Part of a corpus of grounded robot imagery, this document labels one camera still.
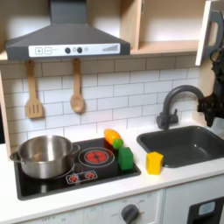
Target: stainless steel pot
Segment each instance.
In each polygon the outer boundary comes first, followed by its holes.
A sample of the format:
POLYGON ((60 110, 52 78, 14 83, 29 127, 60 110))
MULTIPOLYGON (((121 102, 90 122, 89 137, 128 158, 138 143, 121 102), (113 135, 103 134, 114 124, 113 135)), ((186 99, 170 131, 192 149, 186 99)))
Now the stainless steel pot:
POLYGON ((75 152, 73 144, 62 136, 38 136, 21 144, 10 159, 21 163, 28 176, 50 179, 71 169, 71 155, 75 152))

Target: yellow toy block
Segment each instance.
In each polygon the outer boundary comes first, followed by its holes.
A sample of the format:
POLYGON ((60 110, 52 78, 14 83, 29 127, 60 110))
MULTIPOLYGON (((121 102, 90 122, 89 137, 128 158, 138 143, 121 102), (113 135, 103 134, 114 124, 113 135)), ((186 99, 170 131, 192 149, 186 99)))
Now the yellow toy block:
POLYGON ((164 162, 164 156, 157 153, 151 152, 146 155, 146 171, 152 175, 159 175, 164 162))

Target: sink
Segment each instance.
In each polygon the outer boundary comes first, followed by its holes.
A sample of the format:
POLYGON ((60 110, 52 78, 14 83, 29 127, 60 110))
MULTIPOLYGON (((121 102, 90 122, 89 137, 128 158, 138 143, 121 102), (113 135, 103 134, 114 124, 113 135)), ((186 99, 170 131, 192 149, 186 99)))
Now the sink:
POLYGON ((164 166, 177 168, 224 158, 224 141, 199 126, 145 133, 137 142, 147 151, 164 155, 164 166))

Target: hood control panel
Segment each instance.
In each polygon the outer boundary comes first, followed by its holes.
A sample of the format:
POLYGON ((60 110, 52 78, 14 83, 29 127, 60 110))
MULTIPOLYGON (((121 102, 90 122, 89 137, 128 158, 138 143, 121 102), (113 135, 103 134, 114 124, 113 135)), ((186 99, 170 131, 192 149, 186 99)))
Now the hood control panel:
POLYGON ((30 45, 28 48, 31 58, 51 58, 63 56, 88 56, 119 54, 121 44, 100 45, 30 45))

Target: faucet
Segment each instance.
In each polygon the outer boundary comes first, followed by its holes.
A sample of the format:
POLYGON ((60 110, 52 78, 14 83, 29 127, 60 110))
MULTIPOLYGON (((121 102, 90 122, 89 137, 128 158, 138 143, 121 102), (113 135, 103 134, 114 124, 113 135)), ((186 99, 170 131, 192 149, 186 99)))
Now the faucet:
POLYGON ((178 115, 177 115, 178 110, 175 109, 174 114, 171 115, 170 114, 170 105, 171 105, 173 97, 175 95, 179 94, 179 93, 182 93, 182 92, 191 92, 191 93, 195 94, 198 97, 199 100, 204 98, 204 95, 202 94, 202 92, 194 86, 184 85, 184 86, 175 87, 165 97, 163 111, 157 117, 157 126, 161 130, 168 130, 170 124, 179 122, 179 118, 178 118, 178 115))

